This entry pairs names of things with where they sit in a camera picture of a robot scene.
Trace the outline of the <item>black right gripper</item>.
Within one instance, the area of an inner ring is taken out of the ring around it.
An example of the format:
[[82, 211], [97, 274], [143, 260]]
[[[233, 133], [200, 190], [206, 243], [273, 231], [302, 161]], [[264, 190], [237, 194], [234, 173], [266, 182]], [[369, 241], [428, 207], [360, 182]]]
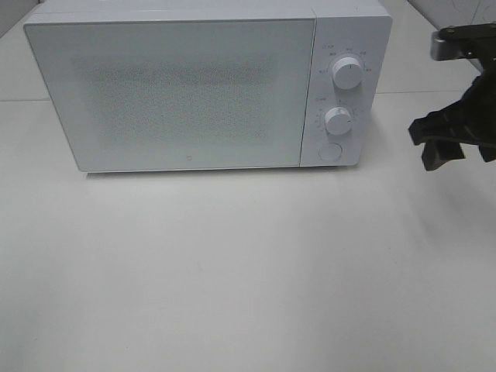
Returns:
[[483, 71], [463, 100], [415, 119], [408, 128], [416, 146], [424, 143], [426, 171], [464, 160], [460, 143], [477, 145], [485, 162], [495, 161], [495, 39], [477, 40], [474, 46]]

